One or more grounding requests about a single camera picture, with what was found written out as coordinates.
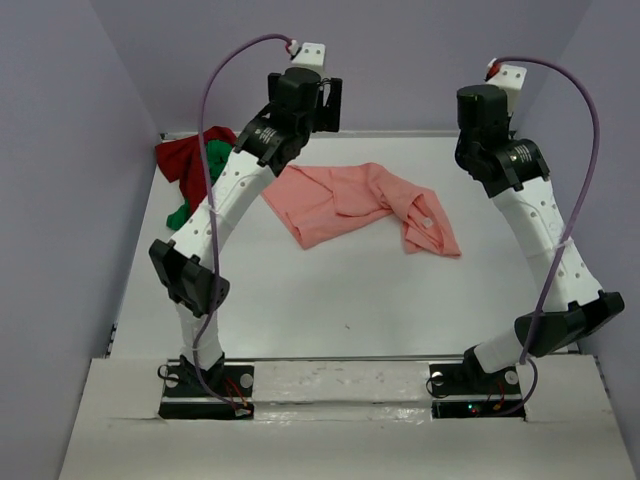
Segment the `pink t shirt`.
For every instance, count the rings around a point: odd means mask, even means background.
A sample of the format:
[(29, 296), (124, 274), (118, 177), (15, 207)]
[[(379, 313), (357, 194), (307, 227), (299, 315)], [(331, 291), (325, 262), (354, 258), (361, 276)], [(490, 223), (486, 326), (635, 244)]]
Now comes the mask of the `pink t shirt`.
[(304, 250), (393, 216), (406, 253), (462, 255), (436, 193), (377, 163), (289, 166), (262, 198)]

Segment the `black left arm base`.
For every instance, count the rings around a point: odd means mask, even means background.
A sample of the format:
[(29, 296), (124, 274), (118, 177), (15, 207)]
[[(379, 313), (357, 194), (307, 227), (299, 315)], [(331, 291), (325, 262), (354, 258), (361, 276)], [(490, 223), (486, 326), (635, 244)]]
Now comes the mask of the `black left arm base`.
[(204, 388), (189, 365), (178, 360), (156, 370), (163, 382), (158, 414), (165, 420), (252, 420), (255, 365), (226, 362), (219, 377)]

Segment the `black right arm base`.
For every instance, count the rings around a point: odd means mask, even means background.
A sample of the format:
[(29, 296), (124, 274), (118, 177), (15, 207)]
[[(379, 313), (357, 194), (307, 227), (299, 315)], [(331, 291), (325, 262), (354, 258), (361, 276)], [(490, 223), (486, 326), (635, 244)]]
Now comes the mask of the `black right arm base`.
[(459, 363), (430, 364), (425, 387), (432, 398), (433, 419), (525, 417), (523, 407), (511, 412), (523, 398), (514, 367), (470, 380)]

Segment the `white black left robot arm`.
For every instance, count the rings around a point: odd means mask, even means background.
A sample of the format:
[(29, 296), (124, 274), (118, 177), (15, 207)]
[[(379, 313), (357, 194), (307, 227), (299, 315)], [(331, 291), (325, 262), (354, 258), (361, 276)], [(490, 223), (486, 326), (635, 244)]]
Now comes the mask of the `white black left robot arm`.
[(213, 313), (230, 283), (219, 255), (251, 204), (296, 159), (315, 132), (340, 127), (343, 81), (302, 67), (268, 77), (268, 103), (244, 127), (222, 173), (187, 223), (149, 255), (180, 317), (178, 376), (209, 395), (221, 383), (224, 352)]

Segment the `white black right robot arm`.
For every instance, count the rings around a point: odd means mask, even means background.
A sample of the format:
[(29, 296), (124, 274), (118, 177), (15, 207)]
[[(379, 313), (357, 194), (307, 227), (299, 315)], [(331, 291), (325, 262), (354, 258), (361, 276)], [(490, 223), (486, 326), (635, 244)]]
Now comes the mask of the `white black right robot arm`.
[(460, 133), (455, 161), (482, 184), (504, 216), (545, 296), (506, 332), (465, 352), (462, 384), (482, 392), (522, 354), (546, 356), (585, 338), (625, 304), (620, 293), (604, 290), (572, 240), (562, 237), (565, 222), (550, 170), (536, 143), (512, 137), (507, 93), (495, 85), (472, 85), (460, 88), (456, 99)]

